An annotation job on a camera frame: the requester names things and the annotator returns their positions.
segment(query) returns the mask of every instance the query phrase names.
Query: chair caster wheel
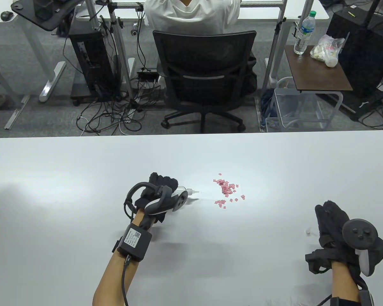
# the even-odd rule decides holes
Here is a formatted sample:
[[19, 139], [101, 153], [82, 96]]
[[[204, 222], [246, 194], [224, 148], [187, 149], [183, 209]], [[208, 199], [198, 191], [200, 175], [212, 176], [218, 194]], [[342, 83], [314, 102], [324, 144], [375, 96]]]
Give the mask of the chair caster wheel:
[[240, 124], [240, 125], [237, 127], [237, 131], [239, 131], [240, 133], [244, 132], [244, 131], [245, 131], [245, 125], [244, 125], [244, 124]]
[[162, 128], [169, 129], [170, 128], [170, 123], [168, 121], [162, 121], [161, 123]]

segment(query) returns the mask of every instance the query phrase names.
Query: black mouse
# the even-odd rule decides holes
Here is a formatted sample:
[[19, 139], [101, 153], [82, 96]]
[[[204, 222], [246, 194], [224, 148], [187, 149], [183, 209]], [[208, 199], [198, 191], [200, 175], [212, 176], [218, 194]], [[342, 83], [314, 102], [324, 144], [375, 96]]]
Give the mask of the black mouse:
[[9, 21], [10, 19], [12, 19], [13, 16], [14, 16], [13, 12], [9, 12], [9, 11], [6, 11], [0, 14], [0, 18], [4, 22]]

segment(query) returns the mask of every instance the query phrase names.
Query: white shirt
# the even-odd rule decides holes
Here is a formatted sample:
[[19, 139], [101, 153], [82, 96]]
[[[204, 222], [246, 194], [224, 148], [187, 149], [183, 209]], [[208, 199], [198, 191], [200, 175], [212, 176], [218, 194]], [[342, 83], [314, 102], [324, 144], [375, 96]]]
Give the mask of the white shirt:
[[189, 35], [223, 34], [237, 22], [240, 0], [146, 0], [145, 23], [153, 30]]

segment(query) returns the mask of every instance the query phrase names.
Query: label sticker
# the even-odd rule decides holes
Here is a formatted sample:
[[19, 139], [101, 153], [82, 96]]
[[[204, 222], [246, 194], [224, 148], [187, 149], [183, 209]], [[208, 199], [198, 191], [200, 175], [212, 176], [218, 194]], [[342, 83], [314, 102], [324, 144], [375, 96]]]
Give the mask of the label sticker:
[[137, 230], [129, 229], [128, 234], [125, 237], [124, 243], [130, 245], [132, 248], [136, 248], [140, 238], [140, 233]]

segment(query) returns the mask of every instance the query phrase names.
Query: chair base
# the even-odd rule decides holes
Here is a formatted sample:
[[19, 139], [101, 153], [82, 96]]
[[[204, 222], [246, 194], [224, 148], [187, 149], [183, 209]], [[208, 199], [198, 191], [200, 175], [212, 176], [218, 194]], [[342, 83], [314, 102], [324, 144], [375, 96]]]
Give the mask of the chair base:
[[[169, 129], [170, 128], [170, 123], [169, 123], [170, 119], [181, 117], [184, 115], [193, 114], [193, 113], [195, 113], [195, 112], [177, 111], [177, 112], [174, 112], [172, 114], [169, 114], [169, 115], [165, 116], [165, 119], [162, 121], [161, 126], [165, 129]], [[230, 113], [227, 113], [227, 112], [211, 112], [211, 113], [218, 115], [218, 116], [221, 116], [221, 117], [224, 117], [224, 118], [227, 118], [227, 119], [230, 119], [234, 122], [237, 122], [238, 123], [237, 131], [239, 131], [240, 133], [245, 131], [245, 125], [243, 124], [243, 120], [241, 118], [238, 118], [238, 117], [236, 117]], [[200, 133], [204, 133], [205, 127], [206, 127], [206, 113], [201, 113]]]

